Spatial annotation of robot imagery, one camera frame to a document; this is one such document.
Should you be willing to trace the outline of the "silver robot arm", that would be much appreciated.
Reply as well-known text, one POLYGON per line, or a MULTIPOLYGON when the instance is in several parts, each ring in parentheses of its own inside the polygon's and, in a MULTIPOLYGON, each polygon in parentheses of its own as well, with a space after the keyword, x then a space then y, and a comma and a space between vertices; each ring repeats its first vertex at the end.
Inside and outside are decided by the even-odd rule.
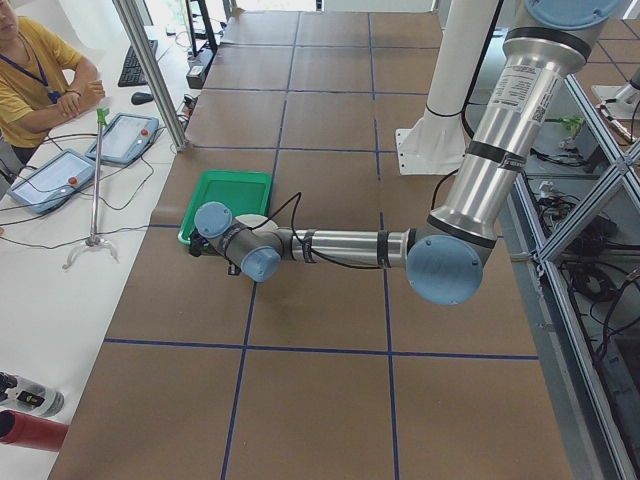
POLYGON ((587 62, 615 1, 525 1, 503 43, 505 65, 446 200, 422 228, 404 232, 320 231, 250 226, 220 202, 194 216, 189 251, 214 254, 252 280, 285 260, 355 269, 402 267, 412 289, 439 305, 479 288, 495 246, 494 224, 548 109, 567 76, 587 62))

